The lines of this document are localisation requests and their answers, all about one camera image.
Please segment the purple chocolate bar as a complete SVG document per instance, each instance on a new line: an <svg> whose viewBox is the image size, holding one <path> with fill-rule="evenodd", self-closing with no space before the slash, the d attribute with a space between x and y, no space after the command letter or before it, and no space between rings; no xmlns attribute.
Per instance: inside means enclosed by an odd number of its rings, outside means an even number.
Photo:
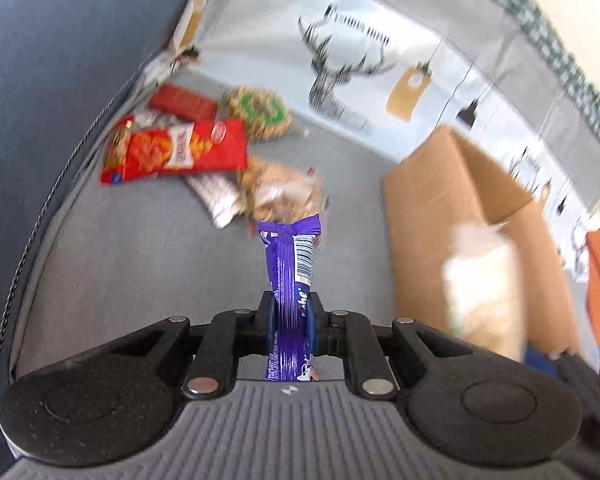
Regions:
<svg viewBox="0 0 600 480"><path fill-rule="evenodd" d="M321 232L318 214L294 223L258 223L273 293L266 369L271 382L312 382L317 378L312 364L315 315L310 293L314 246Z"/></svg>

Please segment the silver foil snack packet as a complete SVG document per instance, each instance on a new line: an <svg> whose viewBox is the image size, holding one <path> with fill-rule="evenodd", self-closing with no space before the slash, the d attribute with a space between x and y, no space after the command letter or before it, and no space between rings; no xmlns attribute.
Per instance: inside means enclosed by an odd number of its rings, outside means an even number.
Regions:
<svg viewBox="0 0 600 480"><path fill-rule="evenodd" d="M206 207L213 225L226 228L246 211L246 199L238 184L225 174L193 174L184 178Z"/></svg>

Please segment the cream snack pack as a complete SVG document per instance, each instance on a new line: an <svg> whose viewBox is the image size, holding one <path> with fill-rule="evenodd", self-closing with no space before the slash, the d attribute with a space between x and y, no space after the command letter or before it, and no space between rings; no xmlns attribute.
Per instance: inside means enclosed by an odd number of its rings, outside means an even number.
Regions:
<svg viewBox="0 0 600 480"><path fill-rule="evenodd" d="M527 325L520 260L515 243L499 226L454 226L442 283L453 336L517 362L524 359Z"/></svg>

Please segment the clear bag of biscuits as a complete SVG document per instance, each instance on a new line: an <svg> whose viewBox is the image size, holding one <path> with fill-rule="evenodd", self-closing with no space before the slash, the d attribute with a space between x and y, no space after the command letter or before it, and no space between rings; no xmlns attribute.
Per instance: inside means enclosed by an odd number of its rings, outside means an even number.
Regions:
<svg viewBox="0 0 600 480"><path fill-rule="evenodd" d="M322 212L322 180L313 172L253 156L237 182L253 220L294 223Z"/></svg>

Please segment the red spicy snack bag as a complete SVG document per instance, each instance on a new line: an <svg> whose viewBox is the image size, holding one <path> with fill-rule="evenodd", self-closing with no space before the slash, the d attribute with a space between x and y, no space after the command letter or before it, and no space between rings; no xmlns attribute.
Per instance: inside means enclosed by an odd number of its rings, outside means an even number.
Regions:
<svg viewBox="0 0 600 480"><path fill-rule="evenodd" d="M126 116L110 133L100 182L114 185L149 177L244 170L247 145L239 119L137 129L134 117Z"/></svg>

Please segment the round green peanut snack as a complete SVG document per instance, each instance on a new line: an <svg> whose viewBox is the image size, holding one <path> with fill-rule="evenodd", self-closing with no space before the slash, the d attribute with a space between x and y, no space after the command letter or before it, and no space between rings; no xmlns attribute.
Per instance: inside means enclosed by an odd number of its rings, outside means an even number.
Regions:
<svg viewBox="0 0 600 480"><path fill-rule="evenodd" d="M275 92L240 86L223 94L221 105L230 118L239 119L251 142L286 136L292 118L286 104Z"/></svg>

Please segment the red square snack packet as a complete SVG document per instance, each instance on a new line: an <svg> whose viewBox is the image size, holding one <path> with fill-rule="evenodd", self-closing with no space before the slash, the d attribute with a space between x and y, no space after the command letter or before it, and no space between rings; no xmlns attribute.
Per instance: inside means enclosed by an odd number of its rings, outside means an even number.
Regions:
<svg viewBox="0 0 600 480"><path fill-rule="evenodd" d="M210 122L219 108L218 102L208 96L172 84L162 84L150 97L148 106L186 122Z"/></svg>

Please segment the open cardboard box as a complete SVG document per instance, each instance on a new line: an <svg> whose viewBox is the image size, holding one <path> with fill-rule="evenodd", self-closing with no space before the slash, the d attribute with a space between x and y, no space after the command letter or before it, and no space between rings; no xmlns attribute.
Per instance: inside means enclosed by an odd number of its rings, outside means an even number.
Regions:
<svg viewBox="0 0 600 480"><path fill-rule="evenodd" d="M382 179L396 315L522 361L584 352L540 204L448 125Z"/></svg>

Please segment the deer print sofa cover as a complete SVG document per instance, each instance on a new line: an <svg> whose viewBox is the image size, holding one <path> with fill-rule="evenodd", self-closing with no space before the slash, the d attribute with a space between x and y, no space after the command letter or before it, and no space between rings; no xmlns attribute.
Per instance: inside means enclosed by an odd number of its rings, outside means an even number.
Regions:
<svg viewBox="0 0 600 480"><path fill-rule="evenodd" d="M314 288L331 309L387 324L396 315L382 179L437 126L478 105L468 129L529 188L562 254L600 196L600 142L513 20L488 0L212 0L201 63L151 65L128 107L160 82L218 98L241 84L278 93L290 135L254 154L325 185ZM245 221L216 228L179 177L99 181L95 136L50 215L20 304L12 376L70 358L171 314L209 322L254 308L264 248Z"/></svg>

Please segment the green checkered cloth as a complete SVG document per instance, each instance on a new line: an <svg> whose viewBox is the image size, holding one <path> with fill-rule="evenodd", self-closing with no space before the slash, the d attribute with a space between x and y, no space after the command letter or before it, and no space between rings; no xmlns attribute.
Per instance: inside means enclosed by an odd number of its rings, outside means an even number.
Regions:
<svg viewBox="0 0 600 480"><path fill-rule="evenodd" d="M568 51L554 24L535 0L492 0L512 16L562 90L600 141L600 90L588 81L576 57Z"/></svg>

